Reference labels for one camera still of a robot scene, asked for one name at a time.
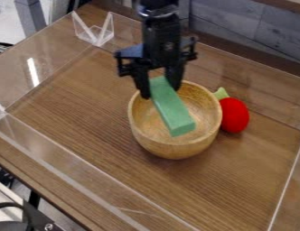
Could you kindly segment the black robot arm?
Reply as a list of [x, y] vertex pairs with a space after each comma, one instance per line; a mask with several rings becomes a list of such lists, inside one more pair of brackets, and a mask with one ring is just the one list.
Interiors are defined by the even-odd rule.
[[179, 0], [139, 0], [143, 42], [116, 50], [120, 77], [131, 76], [142, 98], [151, 97], [148, 71], [164, 69], [175, 91], [180, 88], [184, 65], [196, 59], [195, 38], [180, 36]]

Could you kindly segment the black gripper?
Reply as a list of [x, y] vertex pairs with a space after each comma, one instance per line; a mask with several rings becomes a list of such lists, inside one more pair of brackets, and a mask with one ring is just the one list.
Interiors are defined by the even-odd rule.
[[142, 38], [142, 43], [116, 50], [114, 57], [119, 76], [132, 76], [142, 98], [148, 99], [151, 93], [147, 71], [151, 69], [166, 68], [168, 84], [175, 91], [179, 90], [184, 62], [196, 59], [195, 38], [180, 36], [180, 19], [175, 14], [160, 18], [144, 17]]

